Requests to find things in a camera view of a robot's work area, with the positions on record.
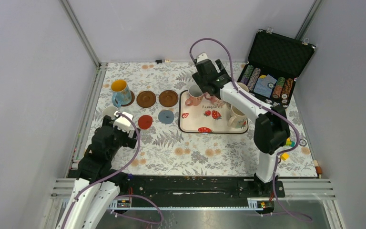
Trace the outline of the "pink large mug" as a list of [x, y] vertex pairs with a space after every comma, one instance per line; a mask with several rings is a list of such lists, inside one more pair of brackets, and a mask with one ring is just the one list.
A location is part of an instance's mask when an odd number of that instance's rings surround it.
[[215, 106], [224, 106], [225, 105], [225, 101], [217, 98], [215, 95], [210, 95], [209, 93], [204, 93], [204, 98]]

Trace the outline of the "blue floral mug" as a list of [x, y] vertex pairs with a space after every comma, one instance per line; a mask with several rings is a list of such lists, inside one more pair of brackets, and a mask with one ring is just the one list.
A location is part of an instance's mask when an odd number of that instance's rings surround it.
[[115, 106], [108, 106], [103, 109], [102, 117], [109, 116], [111, 119], [115, 118], [115, 115], [119, 112], [119, 109]]

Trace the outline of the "red apple coaster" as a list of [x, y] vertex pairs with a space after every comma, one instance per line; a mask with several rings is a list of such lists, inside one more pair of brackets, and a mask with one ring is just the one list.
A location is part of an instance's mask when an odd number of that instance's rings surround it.
[[149, 129], [153, 124], [153, 118], [150, 115], [142, 115], [138, 119], [138, 125], [141, 129]]

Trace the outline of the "yellow inside blue mug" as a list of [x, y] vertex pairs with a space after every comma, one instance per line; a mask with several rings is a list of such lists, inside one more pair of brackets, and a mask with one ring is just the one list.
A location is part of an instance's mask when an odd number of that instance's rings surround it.
[[127, 106], [133, 101], [130, 88], [125, 80], [116, 80], [111, 84], [112, 103], [116, 107]]

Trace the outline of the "cream mug front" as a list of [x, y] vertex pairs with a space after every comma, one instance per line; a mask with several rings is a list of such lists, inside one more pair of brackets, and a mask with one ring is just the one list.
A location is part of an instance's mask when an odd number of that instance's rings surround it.
[[227, 125], [228, 127], [235, 129], [245, 128], [247, 125], [247, 117], [236, 107], [231, 106]]

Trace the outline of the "cream mug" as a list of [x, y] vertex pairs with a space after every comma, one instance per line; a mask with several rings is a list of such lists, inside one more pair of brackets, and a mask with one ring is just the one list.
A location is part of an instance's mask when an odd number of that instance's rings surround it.
[[249, 89], [246, 84], [237, 82], [236, 85], [238, 86], [238, 92], [249, 93]]
[[247, 125], [247, 117], [236, 107], [231, 106], [227, 125], [228, 127], [235, 129], [245, 128]]

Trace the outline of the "grey blue coaster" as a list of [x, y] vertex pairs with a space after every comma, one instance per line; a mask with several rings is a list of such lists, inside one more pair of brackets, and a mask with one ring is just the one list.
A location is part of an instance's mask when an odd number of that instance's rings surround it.
[[171, 124], [174, 121], [174, 113], [170, 110], [162, 110], [158, 114], [158, 119], [163, 124]]

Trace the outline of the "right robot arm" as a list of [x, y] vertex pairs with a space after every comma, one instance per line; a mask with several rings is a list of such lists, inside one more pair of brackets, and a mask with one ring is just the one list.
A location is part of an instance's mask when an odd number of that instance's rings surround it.
[[254, 143], [260, 151], [254, 190], [262, 197], [267, 196], [273, 191], [271, 181], [276, 177], [278, 150], [290, 136], [285, 109], [280, 105], [271, 107], [239, 87], [220, 60], [214, 64], [208, 58], [195, 59], [193, 63], [197, 72], [192, 77], [202, 92], [231, 104], [254, 124]]

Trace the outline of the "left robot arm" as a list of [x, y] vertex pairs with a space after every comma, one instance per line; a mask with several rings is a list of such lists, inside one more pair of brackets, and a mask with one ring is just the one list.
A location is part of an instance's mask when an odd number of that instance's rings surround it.
[[104, 116], [78, 163], [70, 200], [57, 224], [58, 229], [94, 229], [116, 196], [128, 192], [123, 166], [112, 169], [112, 160], [122, 147], [138, 150], [140, 130], [133, 115], [116, 112]]

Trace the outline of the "pink small mug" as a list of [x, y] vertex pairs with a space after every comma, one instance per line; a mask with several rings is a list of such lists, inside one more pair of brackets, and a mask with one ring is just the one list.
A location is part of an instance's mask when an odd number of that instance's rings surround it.
[[188, 99], [185, 101], [186, 106], [198, 106], [203, 100], [204, 93], [198, 85], [192, 85], [188, 90]]

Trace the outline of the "white strawberry tray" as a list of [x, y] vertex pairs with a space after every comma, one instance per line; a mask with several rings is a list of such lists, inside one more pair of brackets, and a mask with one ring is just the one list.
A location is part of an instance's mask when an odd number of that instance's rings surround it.
[[210, 101], [203, 99], [198, 106], [187, 106], [188, 91], [180, 94], [179, 128], [185, 133], [208, 134], [244, 134], [248, 130], [247, 121], [243, 121], [238, 128], [229, 126], [231, 111], [226, 106], [214, 106]]

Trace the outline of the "floral tablecloth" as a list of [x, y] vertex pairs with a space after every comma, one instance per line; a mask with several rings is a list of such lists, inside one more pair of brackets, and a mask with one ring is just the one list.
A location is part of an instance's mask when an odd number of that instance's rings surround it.
[[[78, 152], [81, 159], [94, 131], [102, 125], [102, 111], [111, 106], [111, 84], [125, 80], [134, 94], [152, 91], [159, 95], [165, 90], [177, 93], [188, 89], [194, 82], [195, 67], [190, 62], [175, 63], [109, 63], [105, 76], [99, 84], [101, 92], [83, 145]], [[121, 148], [112, 161], [115, 169], [127, 166], [124, 171], [135, 175], [210, 175], [210, 176], [252, 176], [257, 170], [259, 150], [254, 144], [254, 129], [240, 135], [190, 134], [179, 129], [179, 105], [170, 108], [174, 113], [171, 124], [158, 119], [164, 107], [156, 102], [152, 107], [142, 108], [137, 103], [122, 107], [122, 111], [134, 116], [153, 118], [152, 126], [141, 131], [139, 153]]]

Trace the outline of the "black poker chip case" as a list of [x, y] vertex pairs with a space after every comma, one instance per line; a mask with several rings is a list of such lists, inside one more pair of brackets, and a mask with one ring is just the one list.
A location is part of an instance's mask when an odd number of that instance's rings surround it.
[[[316, 51], [316, 46], [289, 38], [270, 30], [258, 30], [250, 49], [247, 64], [237, 80], [247, 85], [249, 93], [273, 106], [290, 105], [296, 80]], [[253, 92], [261, 75], [271, 75], [277, 80], [269, 98]]]

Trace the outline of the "small yellow cube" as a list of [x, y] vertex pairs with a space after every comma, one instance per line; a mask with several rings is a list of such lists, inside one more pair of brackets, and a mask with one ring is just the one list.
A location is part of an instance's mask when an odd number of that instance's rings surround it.
[[282, 153], [282, 154], [280, 155], [280, 159], [281, 159], [282, 161], [286, 161], [288, 158], [289, 158], [289, 155], [288, 155], [287, 153]]

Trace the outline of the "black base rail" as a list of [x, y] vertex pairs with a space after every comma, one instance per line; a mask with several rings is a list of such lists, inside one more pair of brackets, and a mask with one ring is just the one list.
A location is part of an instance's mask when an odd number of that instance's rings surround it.
[[254, 177], [145, 176], [120, 172], [109, 179], [122, 194], [133, 194], [132, 206], [216, 208], [245, 207], [248, 198], [272, 200], [285, 197], [282, 181], [263, 184]]

